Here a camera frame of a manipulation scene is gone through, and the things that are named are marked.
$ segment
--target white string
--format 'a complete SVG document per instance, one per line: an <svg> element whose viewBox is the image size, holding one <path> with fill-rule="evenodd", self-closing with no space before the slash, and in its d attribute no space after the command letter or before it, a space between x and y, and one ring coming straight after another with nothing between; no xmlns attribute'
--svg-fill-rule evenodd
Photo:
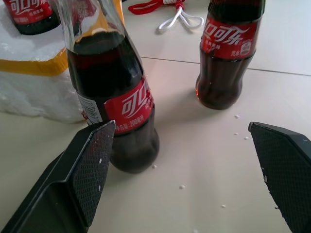
<svg viewBox="0 0 311 233"><path fill-rule="evenodd" d="M163 0L164 4L169 4L169 3L175 3L176 0ZM166 32L168 29L170 29L176 22L177 18L180 17L180 19L184 22L184 24L186 25L187 28L189 28L190 30L195 30L198 28L201 28L204 24L204 19L202 17L199 16L190 16L188 14L186 14L183 11L183 8L180 6L178 8L178 11L176 13L176 15L168 20L166 20L164 23L162 23L158 29L161 33ZM196 19L199 20L199 23L196 25L191 25L189 19Z"/></svg>

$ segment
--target coca-cola bottle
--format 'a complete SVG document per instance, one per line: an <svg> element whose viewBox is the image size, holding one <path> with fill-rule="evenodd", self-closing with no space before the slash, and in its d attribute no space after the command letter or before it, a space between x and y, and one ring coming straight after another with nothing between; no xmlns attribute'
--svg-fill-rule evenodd
<svg viewBox="0 0 311 233"><path fill-rule="evenodd" d="M239 98L264 7L265 0L211 0L196 81L196 95L206 107L226 109Z"/></svg>
<svg viewBox="0 0 311 233"><path fill-rule="evenodd" d="M46 0L4 0L4 3L21 34L44 33L60 24Z"/></svg>
<svg viewBox="0 0 311 233"><path fill-rule="evenodd" d="M88 1L88 7L81 1ZM142 172L159 150L155 105L140 57L112 1L57 0L57 8L85 119L88 124L115 120L111 163L122 171ZM87 10L94 8L93 14Z"/></svg>

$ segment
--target beige table surface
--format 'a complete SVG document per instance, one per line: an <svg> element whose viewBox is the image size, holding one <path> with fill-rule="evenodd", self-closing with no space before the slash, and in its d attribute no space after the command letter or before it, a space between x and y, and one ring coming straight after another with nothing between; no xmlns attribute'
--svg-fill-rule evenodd
<svg viewBox="0 0 311 233"><path fill-rule="evenodd" d="M286 7L296 7L289 3L284 1ZM185 59L165 49L159 49L158 57L152 55L157 39L159 48L170 47L171 40L169 34L163 39L147 31L154 23L154 16L149 17L139 21L142 29L146 29L145 43L149 43L144 47L138 41L140 32L133 30L138 18L125 13L127 28L141 55L155 57L142 60L156 104L155 127L161 141L155 162L157 169L128 175L110 166L89 232L191 233L197 229L199 233L290 233L263 181L247 127L250 121L260 121L311 138L311 78L247 70L238 102L228 110L210 110L194 94L199 64L168 61ZM301 18L293 17L293 20L299 24ZM263 24L262 31L268 30L267 27ZM182 30L176 30L171 36L178 33L185 35ZM182 37L176 43L182 46L182 40L193 46L192 37ZM272 43L277 44L277 40L271 36ZM306 42L301 43L306 50L310 48ZM280 61L281 66L272 62L268 64L271 70L308 73L310 69L309 64L298 64L296 60L304 56L301 48L290 50L296 57L285 56L278 46L275 50L260 50L263 48L258 50L256 59L263 59L260 53L266 52L269 57L292 61L286 64ZM198 51L189 52L191 56L197 62ZM0 113L0 229L45 167L85 126Z"/></svg>

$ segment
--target barcode label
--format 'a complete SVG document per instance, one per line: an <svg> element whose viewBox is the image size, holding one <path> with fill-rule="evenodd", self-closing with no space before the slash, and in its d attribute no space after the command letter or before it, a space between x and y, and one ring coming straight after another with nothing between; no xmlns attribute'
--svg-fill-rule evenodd
<svg viewBox="0 0 311 233"><path fill-rule="evenodd" d="M102 122L101 114L99 113L97 104L94 100L89 100L83 96L80 96L78 94L80 103L82 105L83 110L85 111L85 114L87 116L87 122L88 124L95 124Z"/></svg>

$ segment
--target cola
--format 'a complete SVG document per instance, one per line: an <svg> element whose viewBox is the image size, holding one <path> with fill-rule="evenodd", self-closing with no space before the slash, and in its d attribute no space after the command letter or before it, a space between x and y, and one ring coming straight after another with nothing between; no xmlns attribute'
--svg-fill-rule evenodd
<svg viewBox="0 0 311 233"><path fill-rule="evenodd" d="M111 163L139 173L156 159L155 105L129 37L100 32L67 50L70 77L88 124L115 120Z"/></svg>
<svg viewBox="0 0 311 233"><path fill-rule="evenodd" d="M208 108L226 109L242 91L256 52L265 0L211 0L200 43L196 95Z"/></svg>
<svg viewBox="0 0 311 233"><path fill-rule="evenodd" d="M21 34L44 33L60 24L46 0L4 0L4 3Z"/></svg>

